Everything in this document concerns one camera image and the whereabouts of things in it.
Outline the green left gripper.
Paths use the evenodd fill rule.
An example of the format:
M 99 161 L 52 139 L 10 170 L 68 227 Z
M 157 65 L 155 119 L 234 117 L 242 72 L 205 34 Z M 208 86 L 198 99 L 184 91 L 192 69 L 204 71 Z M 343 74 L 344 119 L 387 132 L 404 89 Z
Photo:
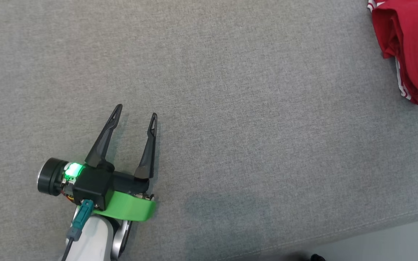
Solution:
M 139 222 L 151 218 L 156 203 L 146 196 L 146 191 L 149 179 L 154 176 L 157 114 L 152 114 L 144 152 L 132 176 L 116 171 L 114 165 L 106 161 L 122 109 L 122 104 L 115 107 L 84 164 L 48 159 L 38 172 L 38 191 L 52 196 L 63 195 L 78 208 L 89 202 L 93 213 L 109 218 Z

